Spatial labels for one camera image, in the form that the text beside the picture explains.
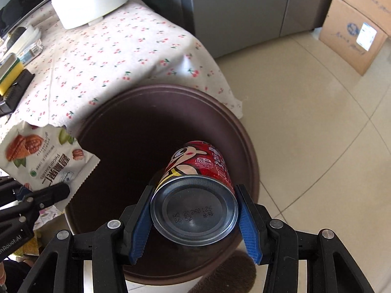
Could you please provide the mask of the white nut snack bag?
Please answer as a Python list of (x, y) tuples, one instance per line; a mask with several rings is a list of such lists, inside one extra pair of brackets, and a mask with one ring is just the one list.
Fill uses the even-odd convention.
[(1, 141), (1, 170), (31, 191), (66, 183), (70, 195), (54, 204), (63, 211), (100, 159), (63, 127), (20, 122)]

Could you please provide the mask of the red can with cartoon face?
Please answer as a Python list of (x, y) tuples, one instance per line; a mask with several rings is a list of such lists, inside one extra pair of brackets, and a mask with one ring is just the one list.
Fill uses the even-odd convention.
[(172, 156), (151, 199), (155, 228), (180, 245), (216, 243), (234, 229), (239, 208), (222, 154), (203, 141)]

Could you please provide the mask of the yellow green sponge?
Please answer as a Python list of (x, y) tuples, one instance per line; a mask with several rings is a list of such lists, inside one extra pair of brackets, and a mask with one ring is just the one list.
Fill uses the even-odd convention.
[(24, 65), (20, 59), (10, 53), (2, 62), (0, 69), (0, 95), (1, 97), (7, 92), (10, 86), (16, 81), (16, 78), (24, 70)]

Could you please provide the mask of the black plastic food tray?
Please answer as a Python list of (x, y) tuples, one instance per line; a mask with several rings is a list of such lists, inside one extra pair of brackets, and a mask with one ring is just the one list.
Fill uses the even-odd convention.
[(12, 86), (1, 97), (0, 102), (0, 117), (10, 115), (15, 112), (27, 88), (34, 79), (35, 74), (24, 69), (16, 78)]

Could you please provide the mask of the light blue milk carton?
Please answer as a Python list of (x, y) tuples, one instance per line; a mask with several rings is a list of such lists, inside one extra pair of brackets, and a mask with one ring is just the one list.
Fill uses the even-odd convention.
[(39, 56), (43, 51), (43, 44), (40, 39), (33, 42), (30, 46), (24, 49), (17, 57), (20, 59), (21, 63), (26, 66), (31, 61), (33, 61), (37, 56)]

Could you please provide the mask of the brown plastic trash bin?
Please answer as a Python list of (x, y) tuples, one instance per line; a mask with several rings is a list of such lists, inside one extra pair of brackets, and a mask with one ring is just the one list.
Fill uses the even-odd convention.
[[(157, 185), (174, 152), (193, 140), (215, 146), (233, 184), (243, 184), (258, 200), (259, 164), (246, 130), (228, 108), (201, 91), (178, 85), (137, 87), (107, 101), (80, 124), (75, 137), (100, 162), (65, 208), (74, 234), (120, 218), (147, 185)], [(125, 278), (153, 286), (192, 281), (224, 262), (241, 240), (235, 228), (212, 245), (186, 247), (152, 226), (142, 257), (123, 267)]]

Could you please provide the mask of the cherry print tablecloth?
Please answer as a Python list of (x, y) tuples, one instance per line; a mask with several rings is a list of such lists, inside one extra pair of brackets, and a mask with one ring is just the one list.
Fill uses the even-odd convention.
[(24, 25), (41, 32), (43, 52), (27, 65), (34, 79), (1, 134), (22, 121), (76, 131), (103, 103), (138, 85), (169, 83), (207, 93), (243, 115), (223, 73), (202, 43), (182, 27), (129, 0), (92, 26), (65, 29), (50, 3)]

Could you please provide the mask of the white stacked bowls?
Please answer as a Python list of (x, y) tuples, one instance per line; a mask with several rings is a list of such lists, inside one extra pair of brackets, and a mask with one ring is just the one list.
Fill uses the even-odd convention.
[(19, 55), (31, 44), (40, 39), (40, 37), (41, 32), (39, 28), (34, 28), (31, 25), (26, 28), (18, 27), (14, 30), (12, 35), (10, 35), (7, 41), (5, 56), (8, 56), (10, 53)]

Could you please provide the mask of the lower cardboard box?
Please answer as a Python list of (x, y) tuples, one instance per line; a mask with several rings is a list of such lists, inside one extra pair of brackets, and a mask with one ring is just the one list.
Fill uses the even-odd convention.
[(332, 0), (319, 40), (365, 75), (388, 35), (343, 0)]

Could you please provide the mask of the grey refrigerator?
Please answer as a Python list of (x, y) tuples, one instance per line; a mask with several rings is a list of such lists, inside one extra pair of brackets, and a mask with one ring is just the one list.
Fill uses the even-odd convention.
[(142, 0), (218, 58), (323, 24), (331, 0)]

